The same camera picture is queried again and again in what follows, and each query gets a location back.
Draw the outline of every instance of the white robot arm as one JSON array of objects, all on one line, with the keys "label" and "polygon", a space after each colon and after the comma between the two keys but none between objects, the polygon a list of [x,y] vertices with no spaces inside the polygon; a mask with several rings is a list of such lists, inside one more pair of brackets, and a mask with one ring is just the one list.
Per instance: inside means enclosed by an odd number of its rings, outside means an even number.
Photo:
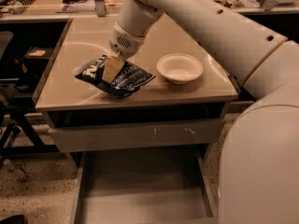
[{"label": "white robot arm", "polygon": [[299,46],[211,0],[125,0],[111,47],[133,56],[163,13],[258,100],[224,143],[219,223],[299,223]]}]

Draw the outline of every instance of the speckled floor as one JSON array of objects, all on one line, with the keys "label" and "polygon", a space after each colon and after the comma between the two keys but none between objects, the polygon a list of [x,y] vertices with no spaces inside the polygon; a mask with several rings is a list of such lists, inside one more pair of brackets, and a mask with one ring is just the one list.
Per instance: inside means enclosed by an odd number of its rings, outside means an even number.
[{"label": "speckled floor", "polygon": [[[206,175],[217,203],[219,160],[223,140],[238,114],[226,115],[226,124],[219,142],[215,143],[206,160]],[[45,144],[52,144],[48,125],[35,124],[35,129]],[[11,146],[30,144],[19,133],[10,138]],[[75,197],[76,172],[64,154],[43,154],[11,158],[21,164],[27,174],[26,182],[18,182],[0,165],[0,220],[17,215],[27,216],[30,224],[69,224]]]}]

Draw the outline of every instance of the ceramic bowl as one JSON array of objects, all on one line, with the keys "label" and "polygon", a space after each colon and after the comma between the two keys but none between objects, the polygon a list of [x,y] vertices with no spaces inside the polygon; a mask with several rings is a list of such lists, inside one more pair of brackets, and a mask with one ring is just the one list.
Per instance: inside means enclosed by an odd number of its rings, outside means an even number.
[{"label": "ceramic bowl", "polygon": [[158,73],[170,82],[182,85],[199,78],[203,73],[203,65],[188,54],[169,54],[157,63]]}]

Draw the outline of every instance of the beige tabletop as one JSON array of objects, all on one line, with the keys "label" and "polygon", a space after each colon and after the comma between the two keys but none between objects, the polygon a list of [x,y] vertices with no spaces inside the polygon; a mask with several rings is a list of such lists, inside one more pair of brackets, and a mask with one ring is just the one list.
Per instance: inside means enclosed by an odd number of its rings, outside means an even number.
[{"label": "beige tabletop", "polygon": [[[73,17],[36,104],[37,111],[223,102],[237,96],[221,66],[167,16],[154,24],[141,50],[129,60],[157,76],[140,91],[124,100],[116,100],[76,79],[72,73],[74,68],[110,52],[109,34],[116,18]],[[156,70],[159,59],[169,53],[186,53],[197,58],[204,66],[203,75],[186,85],[169,83]]]}]

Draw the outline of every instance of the drawer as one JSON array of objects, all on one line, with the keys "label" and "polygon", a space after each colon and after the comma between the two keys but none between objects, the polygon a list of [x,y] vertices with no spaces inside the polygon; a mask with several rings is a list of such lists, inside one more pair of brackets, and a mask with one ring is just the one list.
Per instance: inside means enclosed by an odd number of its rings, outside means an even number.
[{"label": "drawer", "polygon": [[196,146],[85,152],[72,224],[217,223]]},{"label": "drawer", "polygon": [[223,119],[193,119],[51,128],[61,152],[207,144],[218,141]]}]

